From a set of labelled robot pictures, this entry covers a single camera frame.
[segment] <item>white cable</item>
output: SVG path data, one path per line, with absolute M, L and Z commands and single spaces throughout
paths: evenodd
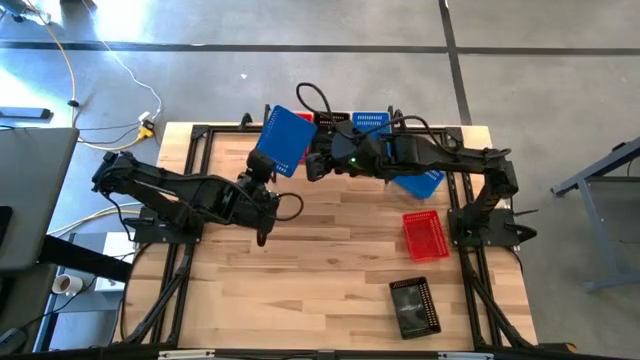
M 91 21 L 93 22 L 93 25 L 95 27 L 96 25 L 96 19 L 93 17 L 93 13 L 91 12 L 91 9 L 89 8 L 89 5 L 87 5 L 87 2 L 85 0 L 82 0 L 82 4 L 84 4 L 84 7 L 87 9 L 87 11 L 89 12 L 89 16 L 91 17 Z M 125 70 L 127 70 L 127 72 L 129 73 L 129 75 L 131 76 L 131 79 L 133 80 L 133 82 L 135 82 L 136 84 L 142 86 L 145 89 L 148 89 L 149 91 L 151 91 L 151 93 L 153 94 L 153 96 L 155 96 L 155 98 L 158 100 L 158 108 L 156 109 L 156 113 L 151 117 L 151 120 L 155 120 L 156 117 L 158 117 L 158 115 L 160 115 L 160 113 L 162 112 L 162 99 L 160 98 L 160 96 L 158 96 L 158 94 L 156 93 L 156 91 L 149 85 L 138 81 L 138 79 L 136 79 L 136 76 L 133 75 L 133 72 L 131 71 L 131 69 L 129 69 L 118 57 L 118 55 L 116 55 L 115 51 L 111 50 L 111 47 L 109 47 L 109 45 L 102 40 L 102 38 L 100 37 L 100 35 L 96 34 L 96 36 L 98 37 L 98 40 L 107 48 L 107 50 L 109 50 L 109 53 L 111 54 L 111 56 L 113 56 L 114 59 L 116 59 L 116 61 L 120 64 L 120 66 L 122 66 Z
M 135 205 L 142 205 L 142 204 L 139 203 L 139 202 L 131 202 L 131 203 L 125 203 L 125 204 L 122 204 L 122 205 L 119 205 L 119 206 L 122 208 L 122 207 L 126 207 L 126 206 L 135 206 Z M 110 211 L 113 211 L 114 209 L 116 209 L 115 206 L 110 206 L 108 208 L 102 209 L 100 211 L 97 211 L 97 212 L 89 215 L 89 216 L 85 216 L 84 218 L 82 218 L 80 220 L 74 221 L 71 224 L 68 224 L 68 225 L 65 225 L 65 226 L 63 226 L 61 228 L 49 231 L 49 232 L 47 232 L 47 235 L 51 235 L 51 234 L 54 234 L 54 233 L 57 233 L 57 232 L 60 232 L 60 231 L 64 230 L 63 233 L 58 234 L 58 236 L 62 236 L 65 233 L 67 233 L 70 230 L 72 230 L 73 228 L 82 225 L 86 221 L 93 220 L 95 218 L 98 218 L 98 217 L 101 217 L 101 216 L 104 216 L 104 215 L 108 215 L 108 214 L 112 214 L 112 213 L 115 214 L 116 212 L 110 212 Z

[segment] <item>red plastic basket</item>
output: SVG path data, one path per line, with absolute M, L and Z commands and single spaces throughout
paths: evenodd
M 310 123 L 313 122 L 313 113 L 296 112 L 296 115 L 300 116 L 301 118 L 307 120 Z M 307 157 L 308 153 L 309 153 L 309 148 L 307 147 L 307 151 L 304 152 L 302 159 L 300 159 L 300 164 L 304 164 L 304 159 Z
M 402 215 L 404 237 L 411 259 L 416 262 L 449 256 L 440 218 L 436 211 L 423 211 Z

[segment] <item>black cable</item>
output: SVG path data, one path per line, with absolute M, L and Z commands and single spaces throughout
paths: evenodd
M 107 175 L 109 175 L 110 173 L 112 173 L 112 172 L 114 172 L 116 170 L 120 170 L 120 169 L 121 168 L 118 168 L 118 167 L 107 169 L 102 174 L 100 180 L 97 182 L 97 186 L 99 186 L 100 183 L 102 183 L 102 180 L 105 177 L 107 177 Z M 154 177 L 154 178 L 157 177 L 156 174 L 152 174 L 152 173 L 146 172 L 144 170 L 137 169 L 136 171 L 138 171 L 138 172 L 140 172 L 142 174 L 148 175 L 150 177 Z M 260 204 L 258 204 L 255 200 L 253 200 L 251 195 L 249 195 L 238 184 L 236 184 L 236 183 L 234 183 L 234 182 L 232 182 L 232 181 L 230 181 L 228 179 L 225 179 L 225 178 L 223 178 L 221 176 L 218 176 L 218 175 L 181 175 L 180 178 L 165 179 L 165 181 L 176 181 L 176 182 L 181 182 L 181 181 L 201 181 L 203 183 L 204 183 L 204 181 L 207 181 L 207 180 L 218 180 L 218 181 L 222 181 L 222 182 L 228 184 L 229 186 L 231 186 L 234 189 L 236 189 L 242 196 L 244 196 L 247 199 L 247 201 L 249 201 L 249 203 L 251 203 L 251 205 L 256 208 L 256 210 L 258 210 L 260 212 L 267 212 L 266 209 L 264 209 L 262 206 L 260 206 Z M 286 195 L 286 196 L 295 196 L 300 200 L 300 210 L 295 215 L 295 216 L 298 216 L 298 215 L 300 215 L 300 213 L 302 212 L 302 209 L 304 208 L 304 201 L 302 200 L 302 197 L 300 195 L 298 195 L 298 194 L 294 194 L 294 193 L 289 193 L 289 194 L 290 195 Z M 116 203 L 114 201 L 112 201 L 110 198 L 108 198 L 108 196 L 105 193 L 102 193 L 102 196 L 104 196 L 112 204 L 116 205 Z M 119 207 L 116 206 L 116 209 L 118 209 L 118 216 L 120 217 L 120 219 L 122 219 Z M 292 220 L 293 218 L 289 219 L 289 217 L 287 217 L 287 218 L 284 218 L 284 219 L 286 219 L 286 220 L 279 220 L 278 218 L 276 218 L 276 220 L 279 220 L 279 221 L 289 221 L 289 220 Z
M 43 319 L 43 318 L 45 318 L 45 317 L 47 317 L 47 316 L 49 316 L 49 315 L 51 315 L 51 314 L 55 314 L 55 313 L 57 313 L 58 311 L 60 311 L 60 310 L 64 309 L 65 307 L 67 307 L 67 305 L 69 305 L 69 303 L 71 302 L 71 300 L 75 299 L 78 295 L 80 295 L 80 294 L 82 294 L 83 292 L 87 291 L 87 290 L 88 290 L 88 289 L 93 285 L 93 283 L 96 281 L 96 279 L 97 279 L 97 278 L 98 278 L 97 276 L 94 276 L 94 277 L 93 277 L 93 279 L 91 280 L 91 282 L 89 283 L 89 285 L 87 285 L 87 286 L 83 287 L 82 289 L 80 289 L 80 291 L 78 291 L 77 293 L 75 293 L 75 295 L 73 295 L 69 300 L 67 300 L 67 302 L 66 302 L 66 303 L 64 303 L 64 305 L 60 306 L 60 307 L 59 307 L 59 308 L 57 308 L 57 309 L 51 310 L 51 311 L 49 311 L 48 313 L 45 313 L 44 315 L 40 315 L 40 316 L 38 316 L 37 318 L 35 318 L 35 319 L 33 319 L 33 320 L 31 320 L 31 321 L 27 322 L 26 324 L 24 324 L 24 325 L 20 326 L 20 327 L 19 327 L 19 329 L 21 329 L 21 330 L 23 330 L 23 331 L 26 331 L 26 328 L 27 328 L 29 325 L 33 324 L 34 322 L 39 321 L 39 320 L 41 320 L 41 319 Z
M 631 171 L 631 164 L 633 164 L 633 160 L 635 159 L 631 159 L 631 161 L 629 161 L 629 165 L 627 165 L 627 176 L 631 176 L 630 171 Z
M 314 108 L 312 108 L 311 106 L 309 106 L 303 99 L 302 96 L 300 95 L 300 89 L 303 87 L 310 87 L 312 89 L 314 89 L 318 95 L 320 95 L 320 98 L 322 98 L 322 102 L 324 103 L 325 108 L 327 109 L 327 115 L 322 114 L 320 112 L 318 112 L 317 110 L 315 110 Z M 387 121 L 381 125 L 377 125 L 374 126 L 371 129 L 367 129 L 366 131 L 360 133 L 358 136 L 353 136 L 350 134 L 345 134 L 342 131 L 340 131 L 337 127 L 336 121 L 333 117 L 333 113 L 331 112 L 331 106 L 329 106 L 329 101 L 327 100 L 327 97 L 324 95 L 324 93 L 322 92 L 322 90 L 320 90 L 320 88 L 318 86 L 316 86 L 315 84 L 312 83 L 308 83 L 308 82 L 302 82 L 299 83 L 296 86 L 296 96 L 298 97 L 298 101 L 300 101 L 300 104 L 302 104 L 302 106 L 304 106 L 305 109 L 313 112 L 314 114 L 319 114 L 320 116 L 324 116 L 324 117 L 328 117 L 329 120 L 331 120 L 331 124 L 333 125 L 333 127 L 336 128 L 336 131 L 342 135 L 343 137 L 349 139 L 349 140 L 357 140 L 358 138 L 364 138 L 365 136 L 367 136 L 368 134 L 371 134 L 377 130 L 383 129 L 389 125 L 393 125 L 399 122 L 403 122 L 405 120 L 418 120 L 419 122 L 422 123 L 422 125 L 424 125 L 425 129 L 427 130 L 427 133 L 429 134 L 429 137 L 431 137 L 431 140 L 433 140 L 433 142 L 435 143 L 436 146 L 438 146 L 442 151 L 446 152 L 449 155 L 454 155 L 454 156 L 462 156 L 461 154 L 458 154 L 455 151 L 451 151 L 450 149 L 447 149 L 446 147 L 444 147 L 435 137 L 435 135 L 433 134 L 433 132 L 431 131 L 431 128 L 429 127 L 429 123 L 427 123 L 427 121 L 423 118 L 421 118 L 420 116 L 417 115 L 406 115 L 406 116 L 401 116 L 398 118 L 395 118 L 393 120 Z M 500 157 L 505 157 L 507 155 L 509 155 L 511 153 L 511 149 L 502 149 L 499 150 L 497 153 L 493 153 L 493 154 L 486 154 L 486 155 L 470 155 L 470 154 L 464 154 L 465 157 L 468 158 L 474 158 L 474 159 L 493 159 L 493 158 L 500 158 Z
M 298 215 L 300 215 L 300 213 L 302 213 L 302 210 L 304 210 L 304 200 L 302 200 L 302 196 L 300 196 L 300 195 L 298 195 L 296 193 L 289 192 L 289 193 L 278 194 L 278 199 L 282 199 L 283 197 L 286 197 L 286 196 L 293 196 L 293 197 L 297 198 L 300 201 L 300 209 L 298 209 L 298 212 L 296 212 L 293 215 L 290 215 L 290 216 L 287 216 L 287 217 L 284 217 L 284 218 L 276 217 L 276 220 L 278 220 L 278 221 L 293 220 L 293 219 L 297 218 Z
M 516 251 L 513 250 L 511 246 L 505 246 L 504 248 L 507 249 L 508 252 L 512 253 L 513 256 L 516 258 L 516 260 L 518 260 L 518 265 L 520 265 L 520 272 L 524 274 L 524 267 L 522 266 L 522 260 L 520 260 L 520 255 L 518 255 L 518 253 L 516 253 Z
M 499 150 L 497 153 L 494 154 L 486 154 L 486 155 L 471 155 L 471 154 L 459 154 L 455 151 L 451 151 L 450 149 L 447 149 L 446 147 L 444 147 L 435 137 L 435 135 L 433 134 L 433 132 L 431 131 L 431 128 L 429 127 L 429 123 L 427 123 L 427 121 L 423 118 L 421 118 L 420 116 L 417 115 L 405 115 L 405 116 L 401 116 L 399 118 L 395 118 L 393 120 L 387 121 L 383 124 L 377 125 L 372 127 L 371 129 L 367 129 L 366 131 L 362 132 L 359 136 L 364 137 L 367 136 L 368 134 L 371 134 L 377 130 L 383 129 L 389 125 L 393 125 L 405 120 L 418 120 L 419 122 L 422 123 L 422 125 L 424 125 L 425 129 L 427 130 L 427 134 L 429 134 L 429 137 L 431 138 L 431 140 L 433 140 L 434 144 L 439 147 L 442 151 L 446 152 L 449 155 L 454 155 L 454 156 L 464 156 L 464 157 L 468 157 L 468 158 L 473 158 L 473 159 L 493 159 L 493 158 L 499 158 L 499 157 L 505 157 L 507 155 L 509 155 L 511 153 L 511 149 L 502 149 Z
M 107 127 L 102 127 L 102 128 L 76 128 L 76 129 L 79 130 L 79 131 L 97 131 L 97 130 L 122 129 L 122 128 L 126 128 L 126 127 L 129 127 L 129 126 L 134 126 L 134 125 L 140 125 L 140 122 L 136 121 L 134 123 L 127 124 L 127 125 L 107 126 Z
M 122 224 L 124 231 L 127 232 L 127 238 L 129 239 L 129 241 L 133 241 L 131 240 L 131 233 L 129 232 L 129 228 L 127 228 L 127 225 L 124 223 L 124 219 L 122 219 L 122 210 L 120 209 L 120 205 L 113 201 L 107 193 L 101 192 L 100 194 L 102 194 L 102 196 L 104 196 L 104 198 L 107 199 L 108 202 L 112 203 L 113 206 L 115 206 L 116 210 L 118 211 L 118 219 L 120 220 L 120 224 Z
M 129 289 L 129 282 L 131 282 L 131 276 L 133 275 L 133 270 L 135 269 L 136 263 L 142 257 L 144 252 L 149 248 L 149 246 L 151 246 L 150 243 L 143 244 L 142 246 L 140 246 L 140 250 L 138 251 L 138 254 L 133 258 L 133 261 L 131 262 L 131 272 L 129 272 L 129 278 L 127 279 L 127 282 L 124 283 L 124 289 L 122 290 L 122 306 L 120 307 L 120 340 L 121 341 L 125 339 L 125 336 L 124 336 L 125 320 L 124 319 L 125 319 L 125 306 L 127 304 L 127 290 Z
M 323 114 L 323 113 L 321 113 L 321 112 L 316 111 L 314 108 L 312 108 L 311 106 L 309 106 L 309 105 L 308 105 L 308 104 L 307 104 L 307 103 L 302 99 L 302 95 L 300 95 L 300 89 L 301 89 L 301 88 L 303 88 L 303 87 L 310 87 L 310 88 L 312 88 L 313 90 L 315 90 L 315 91 L 318 93 L 318 95 L 320 95 L 320 98 L 322 99 L 322 102 L 324 103 L 324 107 L 325 107 L 325 109 L 327 110 L 327 111 L 326 111 L 326 112 L 327 112 L 327 114 L 326 114 L 326 115 L 325 115 L 325 114 Z M 345 133 L 343 133 L 340 129 L 338 129 L 338 126 L 337 126 L 336 120 L 335 120 L 335 119 L 334 119 L 334 117 L 333 117 L 333 112 L 331 112 L 331 106 L 329 106 L 329 101 L 327 100 L 327 97 L 326 97 L 326 96 L 324 96 L 324 93 L 322 92 L 322 90 L 320 90 L 320 88 L 319 88 L 319 87 L 317 87 L 315 84 L 307 83 L 307 82 L 299 83 L 299 84 L 296 86 L 296 96 L 298 97 L 298 101 L 300 101 L 300 104 L 302 104 L 302 106 L 304 106 L 304 108 L 305 108 L 305 109 L 307 109 L 307 110 L 311 111 L 311 112 L 312 112 L 312 113 L 314 113 L 314 114 L 319 114 L 320 116 L 324 116 L 324 117 L 326 117 L 326 118 L 329 118 L 329 120 L 331 121 L 331 124 L 333 125 L 333 127 L 334 127 L 334 128 L 336 128 L 336 131 L 337 131 L 340 135 L 344 136 L 345 138 L 347 138 L 347 139 L 349 139 L 349 140 L 355 140 L 355 139 L 356 139 L 356 137 L 355 137 L 355 136 L 353 136 L 353 135 L 351 135 L 351 134 L 345 134 Z
M 133 131 L 138 130 L 137 127 L 132 128 L 131 130 L 126 131 L 124 134 L 122 134 L 119 138 L 113 140 L 113 141 L 87 141 L 84 140 L 84 143 L 87 144 L 92 144 L 92 145 L 109 145 L 109 144 L 115 144 L 118 141 L 122 140 L 125 136 L 131 134 Z

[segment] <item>wooden tabletop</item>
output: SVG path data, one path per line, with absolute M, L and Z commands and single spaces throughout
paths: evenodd
M 183 173 L 192 125 L 167 124 L 158 166 Z M 465 146 L 491 146 L 487 127 L 462 130 Z M 245 170 L 257 138 L 258 134 L 216 134 L 210 173 L 235 179 Z M 482 176 L 472 176 L 476 195 L 482 181 Z M 449 258 L 415 263 L 402 230 L 402 214 L 437 210 L 449 236 L 446 181 L 430 199 L 417 200 L 393 183 L 385 186 L 382 180 L 364 177 L 332 174 L 310 183 L 301 166 L 293 178 L 279 176 L 277 184 L 269 186 L 302 195 L 304 211 L 295 220 L 277 222 L 265 247 L 257 246 L 251 229 L 205 227 L 191 271 L 181 347 L 472 349 L 457 253 L 452 249 Z M 461 191 L 459 198 L 464 203 Z M 293 213 L 297 206 L 295 199 L 283 199 L 279 215 Z M 158 296 L 166 251 L 166 245 L 151 246 L 134 270 L 126 299 L 127 333 Z M 487 249 L 487 260 L 496 301 L 520 333 L 535 343 L 517 261 L 501 248 Z M 388 283 L 418 276 L 429 282 L 442 333 L 402 340 Z M 172 300 L 165 334 L 173 304 Z M 484 306 L 478 310 L 489 341 Z

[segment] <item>blue plastic basket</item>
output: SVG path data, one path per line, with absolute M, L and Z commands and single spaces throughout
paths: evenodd
M 276 105 L 264 124 L 256 148 L 276 162 L 276 172 L 291 177 L 316 130 L 315 124 Z
M 371 129 L 374 126 L 389 121 L 389 113 L 386 112 L 354 112 L 353 125 L 358 130 Z M 371 133 L 374 138 L 381 134 L 389 134 L 391 125 L 376 130 Z M 438 170 L 427 171 L 424 175 L 417 176 L 397 176 L 393 181 L 407 190 L 411 195 L 418 199 L 427 199 L 436 190 L 440 182 L 444 179 L 444 173 Z
M 418 199 L 428 199 L 444 179 L 444 173 L 430 170 L 424 175 L 396 176 L 393 181 Z

